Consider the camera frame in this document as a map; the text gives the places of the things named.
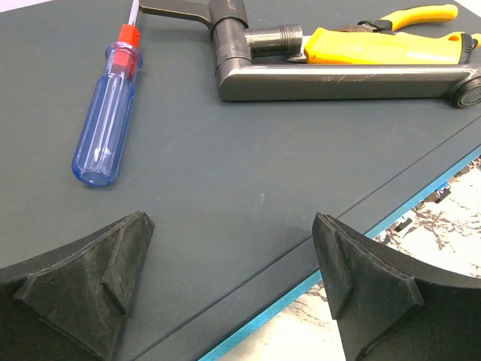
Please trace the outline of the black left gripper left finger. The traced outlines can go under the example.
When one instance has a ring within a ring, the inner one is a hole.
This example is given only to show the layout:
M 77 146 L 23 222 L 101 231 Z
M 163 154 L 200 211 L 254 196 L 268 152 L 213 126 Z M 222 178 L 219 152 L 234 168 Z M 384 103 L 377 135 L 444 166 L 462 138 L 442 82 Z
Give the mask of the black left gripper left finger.
M 3 360 L 111 360 L 155 229 L 136 211 L 1 270 Z

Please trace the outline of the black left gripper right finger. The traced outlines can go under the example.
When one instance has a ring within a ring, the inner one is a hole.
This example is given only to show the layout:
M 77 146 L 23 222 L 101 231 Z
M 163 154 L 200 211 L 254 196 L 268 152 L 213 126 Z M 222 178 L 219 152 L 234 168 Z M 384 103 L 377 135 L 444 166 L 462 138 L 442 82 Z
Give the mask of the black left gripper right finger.
M 480 280 L 317 214 L 313 242 L 347 360 L 478 360 Z

